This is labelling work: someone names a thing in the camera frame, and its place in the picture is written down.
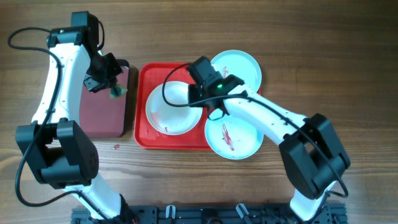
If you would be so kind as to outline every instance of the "red mark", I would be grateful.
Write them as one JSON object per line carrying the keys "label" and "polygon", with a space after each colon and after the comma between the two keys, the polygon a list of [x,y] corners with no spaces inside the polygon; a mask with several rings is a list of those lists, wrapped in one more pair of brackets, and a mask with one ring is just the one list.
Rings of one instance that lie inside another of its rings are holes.
{"label": "red mark", "polygon": [[114,145],[114,146],[112,147],[113,150],[117,150],[117,149],[119,149],[119,148],[120,148],[120,145],[119,145],[119,144],[116,144],[116,145]]}
{"label": "red mark", "polygon": [[226,66],[223,68],[223,77],[226,77],[226,74],[228,74],[228,70],[226,69]]}
{"label": "red mark", "polygon": [[229,146],[229,148],[233,151],[234,146],[233,146],[233,142],[232,139],[230,138],[229,134],[228,134],[228,130],[226,129],[225,124],[223,123],[223,140],[225,141],[225,143]]}

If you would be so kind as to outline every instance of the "white plate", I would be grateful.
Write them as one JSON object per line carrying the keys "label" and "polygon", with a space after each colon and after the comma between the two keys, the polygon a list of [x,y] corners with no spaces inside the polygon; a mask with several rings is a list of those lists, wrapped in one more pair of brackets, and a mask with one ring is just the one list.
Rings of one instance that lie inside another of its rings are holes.
{"label": "white plate", "polygon": [[[166,99],[174,104],[188,103],[188,84],[167,82]],[[166,104],[162,97],[162,85],[150,93],[146,103],[147,119],[156,130],[163,134],[178,135],[191,130],[200,120],[202,108],[173,107]]]}
{"label": "white plate", "polygon": [[[220,109],[210,114],[211,119],[223,115]],[[231,115],[216,121],[207,119],[205,137],[209,146],[227,159],[245,159],[261,146],[264,135],[253,125]]]}
{"label": "white plate", "polygon": [[261,69],[251,55],[241,50],[227,50],[216,55],[212,60],[215,70],[225,78],[232,74],[242,79],[253,91],[261,86]]}

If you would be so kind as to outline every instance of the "wood grain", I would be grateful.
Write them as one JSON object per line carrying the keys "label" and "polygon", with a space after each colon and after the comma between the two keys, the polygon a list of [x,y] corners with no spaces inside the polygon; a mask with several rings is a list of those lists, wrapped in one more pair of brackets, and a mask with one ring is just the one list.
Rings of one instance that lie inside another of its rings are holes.
{"label": "wood grain", "polygon": [[[0,223],[69,223],[73,197],[27,208],[14,193],[21,159],[14,134],[41,99],[48,56],[10,49],[19,28],[69,26],[89,10],[104,24],[104,51],[141,69],[153,61],[189,62],[229,49],[253,55],[262,93],[298,113],[331,119],[351,167],[343,176],[350,223],[398,222],[398,13],[395,1],[0,1]],[[27,32],[15,44],[45,47]],[[128,126],[133,118],[128,117]],[[212,152],[147,151],[130,129],[94,139],[100,172],[131,205],[288,202],[294,188],[269,140],[243,161]],[[120,144],[116,151],[111,148]],[[33,202],[59,194],[24,169]]]}

